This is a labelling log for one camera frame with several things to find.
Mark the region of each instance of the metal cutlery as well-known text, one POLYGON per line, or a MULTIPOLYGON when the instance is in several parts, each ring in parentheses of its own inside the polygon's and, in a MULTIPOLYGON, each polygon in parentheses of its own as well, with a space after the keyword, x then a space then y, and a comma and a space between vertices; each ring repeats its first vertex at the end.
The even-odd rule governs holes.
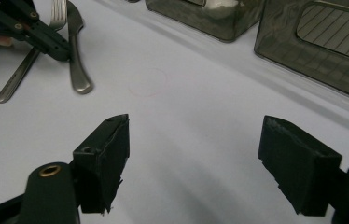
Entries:
POLYGON ((84 23, 75 5, 67 1, 67 19, 69 28, 70 43, 70 78, 73 89, 80 93, 86 94, 93 89, 93 85, 82 65, 78 51, 78 33, 84 23))
MULTIPOLYGON (((66 25, 66 14, 66 0, 52 0, 49 27, 55 31, 62 29, 66 25)), ((6 86, 0 91, 0 104, 7 102, 11 98, 39 53, 40 51, 36 48, 32 48, 30 50, 26 58, 22 61, 18 69, 9 79, 6 86)))

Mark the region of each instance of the fork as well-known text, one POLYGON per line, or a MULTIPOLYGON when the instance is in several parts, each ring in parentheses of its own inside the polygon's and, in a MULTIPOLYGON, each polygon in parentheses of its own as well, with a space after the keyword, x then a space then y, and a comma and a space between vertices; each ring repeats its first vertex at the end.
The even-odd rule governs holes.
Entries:
MULTIPOLYGON (((52 0, 49 27, 55 31, 61 30, 66 25, 66 3, 66 0, 52 0)), ((20 66, 7 82, 6 86, 4 86, 4 88, 0 91, 0 104, 7 102, 11 98, 39 54, 40 51, 36 48, 32 48, 29 51, 26 58, 22 61, 20 66)))

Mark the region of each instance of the white table surface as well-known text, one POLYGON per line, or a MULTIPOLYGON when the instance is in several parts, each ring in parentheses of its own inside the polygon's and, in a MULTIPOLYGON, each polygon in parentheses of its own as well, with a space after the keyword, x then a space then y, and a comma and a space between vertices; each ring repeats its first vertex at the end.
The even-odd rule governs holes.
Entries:
MULTIPOLYGON (((47 2, 35 0, 49 23, 47 2)), ((72 160, 104 119, 127 113, 131 157, 114 209, 81 223, 330 223, 332 208, 326 217, 295 214, 258 144, 265 115, 287 119, 341 153, 347 170, 349 97, 257 57, 257 26, 224 44, 143 0, 74 3, 95 89, 76 94, 68 63, 39 57, 0 105, 0 203, 22 194, 40 165, 72 160)), ((29 49, 0 47, 0 90, 29 49)))

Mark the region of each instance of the black clamp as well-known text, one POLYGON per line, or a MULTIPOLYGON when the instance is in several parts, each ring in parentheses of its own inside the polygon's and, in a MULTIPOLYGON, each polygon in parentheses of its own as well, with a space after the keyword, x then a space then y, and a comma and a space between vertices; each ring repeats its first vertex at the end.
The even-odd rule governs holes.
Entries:
POLYGON ((39 19, 32 0, 0 1, 0 35, 26 41, 55 60, 69 59, 69 43, 39 19))
POLYGON ((129 119, 105 120, 73 152, 70 164, 35 169, 23 195, 0 204, 0 223, 78 224, 83 213, 110 212, 130 156, 129 119))
POLYGON ((349 170, 342 156, 283 119, 264 119, 258 157, 297 213, 323 217, 335 208, 333 224, 349 224, 349 170))

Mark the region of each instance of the translucent plastic container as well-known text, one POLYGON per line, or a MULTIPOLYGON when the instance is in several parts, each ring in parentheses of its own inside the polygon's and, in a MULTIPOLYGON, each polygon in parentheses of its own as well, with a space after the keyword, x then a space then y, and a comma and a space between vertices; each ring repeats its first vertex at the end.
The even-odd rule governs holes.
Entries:
POLYGON ((349 0, 266 0, 257 55, 349 94, 349 0))
POLYGON ((223 42, 259 21, 263 0, 146 0, 147 8, 223 42))

